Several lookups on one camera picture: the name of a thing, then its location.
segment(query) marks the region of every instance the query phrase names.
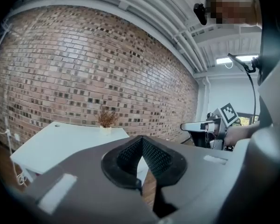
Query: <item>white tabletop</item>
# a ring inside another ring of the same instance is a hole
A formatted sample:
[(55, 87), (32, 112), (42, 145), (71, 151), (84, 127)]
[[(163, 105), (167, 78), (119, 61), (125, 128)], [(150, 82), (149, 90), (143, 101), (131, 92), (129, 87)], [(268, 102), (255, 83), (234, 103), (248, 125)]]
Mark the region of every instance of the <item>white tabletop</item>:
[[(112, 128), (110, 135), (102, 135), (99, 127), (52, 122), (17, 149), (10, 158), (21, 167), (43, 174), (78, 151), (128, 137), (122, 128)], [(146, 168), (147, 164), (142, 157), (138, 173)]]

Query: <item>fluorescent light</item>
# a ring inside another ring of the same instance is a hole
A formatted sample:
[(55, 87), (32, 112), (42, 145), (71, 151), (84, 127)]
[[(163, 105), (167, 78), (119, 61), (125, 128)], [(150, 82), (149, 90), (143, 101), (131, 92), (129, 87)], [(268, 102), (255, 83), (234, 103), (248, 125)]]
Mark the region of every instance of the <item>fluorescent light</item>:
[[(249, 62), (253, 59), (253, 57), (257, 58), (258, 55), (251, 55), (251, 56), (237, 56), (236, 58), (238, 58), (239, 60), (241, 60), (242, 62)], [(232, 60), (228, 57), (226, 58), (220, 58), (220, 59), (216, 59), (216, 64), (226, 64), (226, 63), (232, 63)]]

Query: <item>white ceiling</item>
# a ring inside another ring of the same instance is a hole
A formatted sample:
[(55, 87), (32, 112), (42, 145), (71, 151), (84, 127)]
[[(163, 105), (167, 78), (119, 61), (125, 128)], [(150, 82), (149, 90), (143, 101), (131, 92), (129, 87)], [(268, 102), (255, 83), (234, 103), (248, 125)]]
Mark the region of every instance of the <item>white ceiling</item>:
[[(38, 0), (19, 0), (19, 8)], [(204, 0), (99, 0), (145, 20), (159, 31), (187, 60), (194, 72), (215, 66), (216, 58), (258, 54), (261, 30), (208, 24), (202, 26), (193, 12)]]

